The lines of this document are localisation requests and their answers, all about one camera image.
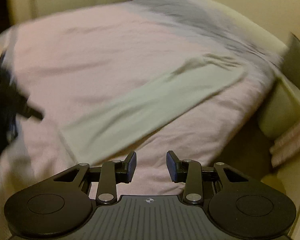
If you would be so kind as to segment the pale green garment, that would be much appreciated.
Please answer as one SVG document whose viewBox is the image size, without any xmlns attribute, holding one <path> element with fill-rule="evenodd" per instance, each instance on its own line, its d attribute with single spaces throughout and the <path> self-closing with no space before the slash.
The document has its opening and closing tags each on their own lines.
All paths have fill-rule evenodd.
<svg viewBox="0 0 300 240">
<path fill-rule="evenodd" d="M 237 59 L 203 54 L 101 105 L 60 130 L 79 162 L 99 163 L 169 124 L 246 74 Z"/>
</svg>

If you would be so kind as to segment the pink grey herringbone bedspread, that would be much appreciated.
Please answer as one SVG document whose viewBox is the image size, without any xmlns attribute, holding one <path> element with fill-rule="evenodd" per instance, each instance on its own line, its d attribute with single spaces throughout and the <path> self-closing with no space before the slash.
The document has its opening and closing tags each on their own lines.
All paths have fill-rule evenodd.
<svg viewBox="0 0 300 240">
<path fill-rule="evenodd" d="M 137 152 L 133 182 L 120 194 L 175 194 L 165 154 L 209 164 L 254 113 L 274 82 L 283 44 L 249 37 L 209 0 L 134 0 L 57 13 L 11 27 L 0 35 L 0 54 L 43 121 L 17 119 L 18 138 L 0 156 L 0 239 L 10 236 L 4 204 L 15 192 L 79 162 L 99 165 Z M 63 138 L 63 127 L 120 99 L 193 57 L 221 55 L 241 63 L 238 83 L 170 124 L 112 151 L 116 139 L 94 150 L 68 151 L 91 133 Z"/>
</svg>

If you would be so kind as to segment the dark olive box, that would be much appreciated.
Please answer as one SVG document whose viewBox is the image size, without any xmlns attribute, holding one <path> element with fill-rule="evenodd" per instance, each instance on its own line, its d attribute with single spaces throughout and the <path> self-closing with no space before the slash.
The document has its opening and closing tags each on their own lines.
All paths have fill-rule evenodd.
<svg viewBox="0 0 300 240">
<path fill-rule="evenodd" d="M 300 40 L 294 34 L 290 37 L 281 70 L 284 76 L 300 89 Z"/>
</svg>

